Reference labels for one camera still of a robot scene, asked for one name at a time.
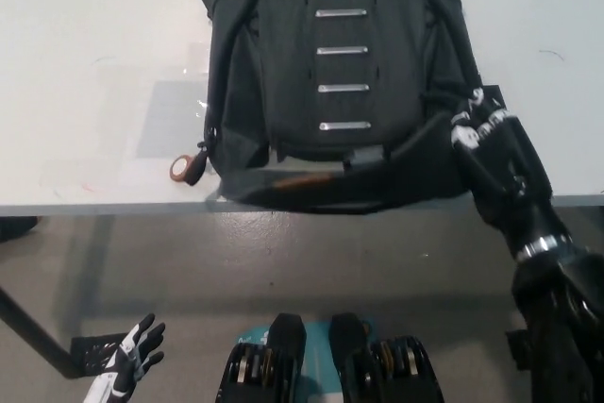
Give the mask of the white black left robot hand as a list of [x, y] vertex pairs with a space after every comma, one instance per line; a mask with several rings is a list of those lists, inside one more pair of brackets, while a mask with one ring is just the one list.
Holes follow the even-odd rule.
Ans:
[[156, 315], [147, 314], [119, 343], [102, 373], [92, 382], [84, 403], [126, 403], [152, 366], [164, 359], [159, 351], [166, 326], [154, 326]]

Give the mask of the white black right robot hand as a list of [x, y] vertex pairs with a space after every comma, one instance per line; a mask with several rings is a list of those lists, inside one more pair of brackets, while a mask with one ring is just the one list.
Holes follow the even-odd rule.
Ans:
[[473, 90], [459, 105], [451, 143], [480, 217], [503, 235], [517, 260], [572, 242], [528, 133], [490, 87]]

